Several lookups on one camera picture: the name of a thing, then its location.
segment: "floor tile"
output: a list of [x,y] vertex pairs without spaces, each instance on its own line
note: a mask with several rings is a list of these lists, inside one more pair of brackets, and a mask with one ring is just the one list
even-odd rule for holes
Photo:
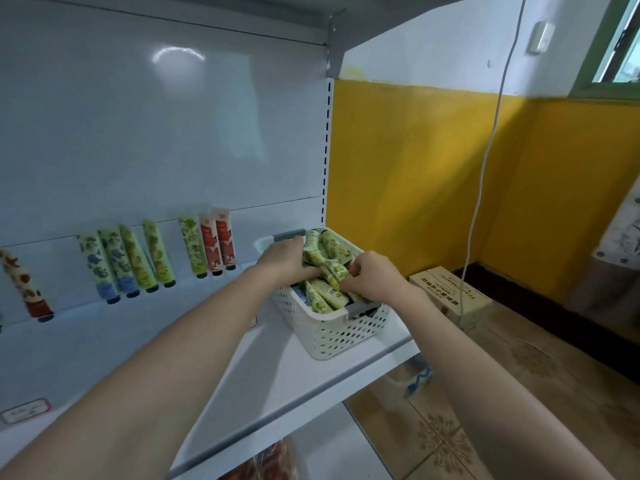
[[544,348],[553,338],[548,331],[500,303],[494,304],[483,324],[512,344],[516,340],[526,340],[536,347]]
[[610,465],[606,465],[616,480],[638,480],[640,477],[640,449],[623,445]]
[[640,386],[566,342],[554,338],[545,352],[572,371],[583,395],[640,414]]
[[407,480],[474,480],[468,469],[446,445],[441,445]]
[[409,402],[443,439],[455,434],[460,427],[460,421],[436,376],[412,395]]
[[619,404],[603,404],[598,412],[622,441],[640,454],[640,414]]
[[542,379],[540,384],[562,381],[572,390],[578,388],[578,378],[569,368],[530,343],[516,341],[511,353],[515,361],[522,366],[522,370],[516,375],[520,382],[523,382],[526,377],[532,377]]
[[598,405],[558,378],[518,376],[549,411],[599,459],[609,465],[623,443],[603,416]]
[[404,478],[442,444],[408,401],[390,413],[365,388],[345,404],[395,480]]
[[463,429],[460,429],[454,436],[447,439],[445,444],[476,480],[492,480],[493,477],[491,473],[489,473],[489,470],[487,470],[482,460],[480,460],[476,448]]
[[484,325],[476,327],[470,338],[512,376],[517,375],[522,370],[522,364],[516,360],[516,356],[513,353],[518,342],[515,345],[511,344]]

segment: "plastic bag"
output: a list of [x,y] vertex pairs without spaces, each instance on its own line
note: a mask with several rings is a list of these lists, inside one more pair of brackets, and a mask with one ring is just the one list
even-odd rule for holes
[[272,444],[219,480],[299,480],[291,440]]

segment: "forearm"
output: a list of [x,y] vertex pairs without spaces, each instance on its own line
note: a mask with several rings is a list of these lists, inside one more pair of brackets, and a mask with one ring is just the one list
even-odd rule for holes
[[161,332],[60,416],[0,477],[164,478],[273,290],[262,271],[250,268]]
[[544,405],[409,285],[392,304],[496,479],[610,479]]

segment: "hand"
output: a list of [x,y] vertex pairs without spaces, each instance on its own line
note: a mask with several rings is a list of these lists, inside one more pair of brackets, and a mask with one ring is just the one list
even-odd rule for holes
[[258,259],[257,267],[268,270],[277,287],[293,285],[320,276],[320,269],[302,266],[303,239],[274,242]]
[[341,291],[355,291],[373,301],[391,305],[393,298],[409,284],[389,258],[375,251],[356,257],[349,268],[353,278],[340,282]]

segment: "window frame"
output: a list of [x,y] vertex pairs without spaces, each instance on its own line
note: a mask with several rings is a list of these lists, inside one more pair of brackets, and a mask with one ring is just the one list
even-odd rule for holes
[[640,82],[594,82],[604,72],[606,55],[613,53],[623,27],[621,21],[631,8],[632,0],[611,0],[600,27],[569,94],[572,98],[640,100]]

